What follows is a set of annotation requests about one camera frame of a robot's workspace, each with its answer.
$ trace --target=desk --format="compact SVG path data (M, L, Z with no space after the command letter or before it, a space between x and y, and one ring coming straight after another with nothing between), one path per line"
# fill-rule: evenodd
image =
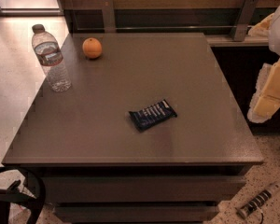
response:
M3 160L42 177L61 220L211 219L263 162L204 35L69 35L62 51L72 87L43 84ZM162 99L178 117L138 132L128 111Z

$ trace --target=clear bottle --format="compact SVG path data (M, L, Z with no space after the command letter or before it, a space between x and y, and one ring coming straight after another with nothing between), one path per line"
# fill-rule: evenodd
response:
M32 47L49 85L56 92L68 90L71 80L57 40L52 34L46 32L42 24L34 25L32 29L35 33L32 37Z

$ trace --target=black snack bar wrapper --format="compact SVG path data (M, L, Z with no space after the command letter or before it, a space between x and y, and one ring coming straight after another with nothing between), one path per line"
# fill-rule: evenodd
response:
M129 113L139 131L147 130L171 117L177 117L176 112L170 107L166 100L162 100L136 112L129 111Z

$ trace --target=orange fruit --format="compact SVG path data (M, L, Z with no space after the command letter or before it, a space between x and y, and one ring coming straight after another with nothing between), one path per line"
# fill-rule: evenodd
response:
M83 52L91 59L98 58L102 54L102 45L99 40L91 37L83 42Z

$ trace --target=speckled floor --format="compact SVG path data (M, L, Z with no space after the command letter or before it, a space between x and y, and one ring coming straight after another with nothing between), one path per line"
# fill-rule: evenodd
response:
M63 17L58 18L0 18L0 163L35 93L43 80L43 72L31 49L31 27L43 23L54 33L61 45L68 32ZM256 211L247 221L236 215L236 207L250 201L274 181L280 181L280 135L256 135L259 148L265 158L261 166L253 167L247 174L247 184L228 202L219 205L220 213L204 224L260 223ZM18 174L0 177L0 187ZM264 224L280 224L280 192L262 207ZM22 224L27 219L27 210L13 205L10 223ZM46 205L38 224L61 224Z

